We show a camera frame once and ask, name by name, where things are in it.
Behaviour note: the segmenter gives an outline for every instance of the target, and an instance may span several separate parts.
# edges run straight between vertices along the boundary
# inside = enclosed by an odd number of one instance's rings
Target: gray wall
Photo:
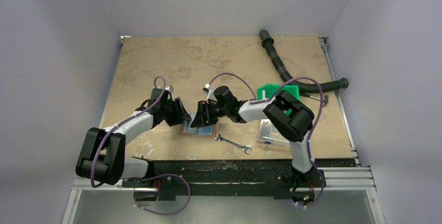
[[[348,0],[102,0],[122,35],[330,34]]]
[[[0,223],[60,223],[119,53],[100,0],[0,0]]]
[[[442,0],[350,0],[330,58],[388,223],[442,223]]]

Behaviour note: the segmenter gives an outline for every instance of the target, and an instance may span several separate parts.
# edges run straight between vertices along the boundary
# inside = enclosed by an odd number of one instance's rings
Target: table
[[[324,53],[315,36],[275,36],[277,49],[292,76],[309,76],[319,82],[331,81]],[[189,113],[197,102],[205,100],[202,88],[221,72],[233,72],[244,78],[256,91],[267,83],[281,83],[280,77],[258,36],[204,36],[125,38],[114,81],[103,113],[102,126],[110,126],[128,117],[150,97],[153,79],[161,75],[173,85],[174,97],[180,97]],[[231,76],[221,76],[213,84],[227,85],[239,99],[250,99],[247,87]],[[342,121],[338,101],[329,92],[329,103],[312,135],[312,153],[316,158],[350,158],[350,143]],[[302,97],[315,113],[319,103]],[[180,126],[170,128],[162,122],[126,146],[126,156],[148,159],[275,159],[291,158],[287,147],[258,142],[259,121],[233,123],[220,119],[217,132],[234,142],[250,145],[250,155],[211,138],[179,135]]]

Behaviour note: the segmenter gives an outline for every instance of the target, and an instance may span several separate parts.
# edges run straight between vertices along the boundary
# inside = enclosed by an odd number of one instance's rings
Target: wooden tabletop
[[[319,40],[314,36],[275,36],[277,49],[287,70],[294,77],[309,76],[319,82],[331,81]],[[128,117],[150,97],[153,79],[161,75],[174,86],[187,112],[195,113],[197,102],[205,100],[202,88],[221,72],[233,72],[244,78],[256,91],[267,83],[281,84],[265,49],[257,36],[125,38],[112,88],[103,117],[103,127]],[[219,77],[212,86],[229,86],[239,100],[252,98],[238,79]],[[352,157],[338,102],[329,92],[329,103],[312,135],[312,153],[316,158]],[[319,103],[301,97],[315,113]],[[126,146],[126,156],[158,159],[275,159],[291,158],[287,147],[257,141],[259,121],[233,123],[227,117],[217,124],[217,132],[234,142],[250,145],[250,155],[211,138],[183,136],[180,126],[162,122]]]

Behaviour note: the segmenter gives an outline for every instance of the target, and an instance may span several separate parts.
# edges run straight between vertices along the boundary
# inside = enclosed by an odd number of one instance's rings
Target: black pipe
[[[260,31],[261,45],[267,51],[268,56],[272,60],[273,66],[275,66],[276,71],[278,71],[281,79],[286,82],[293,77],[289,74],[286,67],[284,66],[283,61],[276,53],[276,49],[273,46],[273,38],[270,37],[270,34],[266,30]],[[291,82],[292,85],[297,85],[299,88],[299,92],[305,93],[319,93],[319,89],[315,84],[303,83],[303,82]],[[345,89],[348,87],[348,81],[345,78],[341,78],[338,81],[321,83],[321,88],[323,92],[329,92],[338,89]]]

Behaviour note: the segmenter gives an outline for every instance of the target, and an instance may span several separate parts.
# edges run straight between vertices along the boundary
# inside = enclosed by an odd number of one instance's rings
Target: purple cable
[[[316,84],[316,86],[318,87],[318,89],[319,89],[319,94],[320,94],[320,105],[319,105],[319,110],[318,110],[317,118],[316,118],[315,122],[313,123],[312,129],[310,130],[309,135],[307,135],[307,141],[308,141],[308,144],[307,144],[307,154],[308,154],[308,156],[309,156],[309,159],[311,159],[311,158],[312,158],[312,153],[310,152],[310,138],[312,137],[313,130],[315,130],[316,125],[317,125],[317,123],[318,123],[318,121],[319,121],[319,117],[321,116],[322,107],[323,107],[323,104],[324,104],[324,103],[323,103],[323,101],[324,101],[324,93],[322,92],[322,87],[321,87],[321,85],[320,85],[316,80],[314,80],[314,79],[312,79],[312,78],[310,78],[310,77],[297,77],[297,78],[292,78],[292,79],[286,81],[285,83],[281,84],[281,86],[280,86],[280,87],[279,87],[279,88],[273,93],[273,95],[272,95],[270,98],[268,98],[268,99],[266,99],[266,100],[262,100],[262,101],[251,102],[250,104],[257,104],[257,103],[269,102],[271,99],[273,99],[273,97],[276,96],[276,94],[278,94],[278,92],[279,92],[282,88],[284,88],[285,85],[287,85],[287,84],[289,84],[289,83],[291,83],[291,82],[297,81],[297,80],[299,80],[299,79],[307,79],[307,80],[312,81],[312,82],[313,82],[314,84]],[[319,171],[318,167],[315,165],[315,163],[314,163],[313,161],[311,161],[311,163],[312,163],[313,168],[314,168],[314,169],[319,173],[319,175],[320,175],[320,178],[321,178],[321,191],[319,192],[319,194],[318,194],[318,196],[317,196],[317,198],[316,198],[315,201],[313,201],[312,203],[310,203],[310,204],[304,206],[304,207],[306,207],[306,208],[307,208],[307,207],[311,207],[311,206],[313,206],[317,201],[319,201],[319,199],[320,199],[321,196],[322,196],[322,193],[324,192],[324,187],[325,187],[325,178],[324,178],[323,174]]]
[[[161,178],[161,177],[166,177],[166,176],[176,177],[176,178],[178,178],[178,179],[180,179],[181,181],[184,182],[184,184],[185,184],[186,187],[187,187],[187,200],[186,200],[186,203],[184,203],[184,205],[183,205],[181,208],[179,208],[178,210],[176,210],[176,211],[169,212],[169,213],[162,213],[162,212],[153,211],[153,210],[150,210],[150,209],[145,208],[145,207],[143,207],[143,206],[140,206],[140,205],[138,204],[138,202],[137,202],[137,199],[136,199],[136,197],[135,197],[135,193],[134,193],[134,194],[133,194],[133,201],[135,202],[135,205],[136,205],[138,208],[140,208],[141,210],[147,211],[147,212],[149,212],[149,213],[152,213],[152,214],[162,215],[162,216],[168,216],[168,215],[174,215],[174,214],[177,214],[177,213],[183,211],[183,210],[187,207],[187,205],[188,205],[189,202],[190,202],[190,186],[189,186],[189,184],[187,183],[187,181],[185,181],[185,179],[183,179],[181,176],[176,175],[176,174],[173,174],[173,173],[165,173],[165,174],[163,174],[163,175],[154,176],[154,177],[150,177],[150,178],[143,178],[143,179],[137,179],[137,178],[134,178],[134,179],[137,180],[137,181],[151,181],[151,180],[155,180],[155,179],[158,179],[158,178]]]
[[[158,78],[160,78],[161,80],[163,80],[163,90],[162,90],[161,93],[159,94],[159,98],[161,98],[161,97],[163,96],[163,94],[164,94],[164,91],[166,90],[166,80],[165,80],[164,77],[162,77],[162,76],[157,76],[157,77],[155,77],[154,82],[153,82],[154,85],[155,85],[155,87],[156,87],[156,79],[158,79]],[[150,110],[150,109],[151,109],[153,106],[155,106],[158,102],[159,102],[159,100],[154,101],[153,104],[151,104],[151,105],[150,105],[149,107],[147,107],[145,110],[139,112],[139,113],[136,114],[136,115],[132,115],[132,116],[130,116],[130,117],[124,119],[123,121],[117,123],[115,126],[113,126],[113,127],[112,127],[112,128],[111,128],[111,129],[110,129],[110,130],[104,135],[104,137],[103,137],[103,139],[101,140],[101,142],[100,142],[100,144],[99,144],[99,146],[98,146],[98,149],[97,149],[97,151],[96,151],[96,153],[95,153],[94,160],[92,161],[92,169],[91,169],[91,186],[92,186],[93,188],[98,188],[99,186],[103,185],[102,182],[100,182],[99,184],[95,184],[95,182],[94,182],[94,181],[95,181],[95,169],[96,169],[96,164],[97,164],[97,161],[98,161],[98,157],[100,156],[100,151],[103,149],[104,143],[105,143],[106,140],[109,138],[109,136],[110,136],[115,130],[117,130],[121,125],[125,124],[126,122],[128,122],[128,121],[130,121],[130,120],[132,120],[132,119],[134,119],[134,118],[139,117],[141,114],[143,114],[143,113],[147,112],[148,110]]]
[[[229,75],[231,75],[231,76],[233,76],[233,77],[238,78],[241,82],[243,82],[243,83],[249,88],[250,92],[252,92],[253,98],[256,100],[256,94],[255,94],[255,92],[253,91],[252,87],[250,87],[250,85],[249,85],[244,79],[242,79],[241,77],[239,77],[239,76],[237,76],[236,74],[231,73],[231,72],[223,72],[223,73],[219,73],[219,74],[217,74],[214,78],[212,78],[212,79],[210,80],[210,82],[208,82],[209,85],[212,84],[212,82],[215,81],[215,79],[217,79],[218,77],[220,77],[220,76],[222,76],[222,75],[224,75],[224,74],[229,74]]]

